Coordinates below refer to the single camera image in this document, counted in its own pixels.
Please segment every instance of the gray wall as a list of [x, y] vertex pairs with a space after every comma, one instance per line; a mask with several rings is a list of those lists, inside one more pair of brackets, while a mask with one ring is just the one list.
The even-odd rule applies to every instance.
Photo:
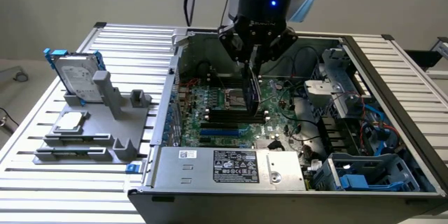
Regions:
[[[216, 27], [226, 0], [198, 0], [195, 26]], [[184, 25], [183, 0], [0, 0], [0, 58], [42, 59], [44, 47], [76, 49], [94, 23]], [[406, 48], [448, 36], [446, 0], [318, 0], [303, 31], [390, 33]]]

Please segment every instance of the warning label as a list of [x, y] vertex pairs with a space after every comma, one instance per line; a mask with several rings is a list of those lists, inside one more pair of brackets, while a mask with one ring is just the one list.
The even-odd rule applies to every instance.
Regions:
[[260, 183], [256, 152], [215, 151], [214, 180], [218, 183]]

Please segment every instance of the open computer chassis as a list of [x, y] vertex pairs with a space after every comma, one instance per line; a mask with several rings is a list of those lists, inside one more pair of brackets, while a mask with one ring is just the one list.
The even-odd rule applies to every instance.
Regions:
[[351, 36], [298, 34], [263, 65], [256, 116], [216, 32], [178, 29], [174, 47], [128, 191], [148, 222], [398, 223], [447, 209], [446, 165]]

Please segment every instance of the motherboard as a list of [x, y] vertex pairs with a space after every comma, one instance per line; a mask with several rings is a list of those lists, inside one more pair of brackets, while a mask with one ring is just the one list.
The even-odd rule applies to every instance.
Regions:
[[263, 79], [259, 111], [251, 116], [242, 88], [220, 79], [219, 85], [199, 79], [182, 85], [182, 146], [260, 149], [278, 140], [283, 146], [279, 150], [299, 151], [302, 143], [292, 138], [298, 122], [287, 119], [296, 119], [295, 85], [290, 81]]

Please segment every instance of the robotic arm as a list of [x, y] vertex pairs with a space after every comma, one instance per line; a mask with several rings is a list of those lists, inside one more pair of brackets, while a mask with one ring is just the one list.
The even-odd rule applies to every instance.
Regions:
[[262, 64], [278, 60], [298, 40], [287, 20], [302, 22], [314, 0], [230, 0], [228, 26], [219, 27], [219, 39], [235, 62], [244, 64], [244, 98], [256, 114], [260, 103], [258, 75]]

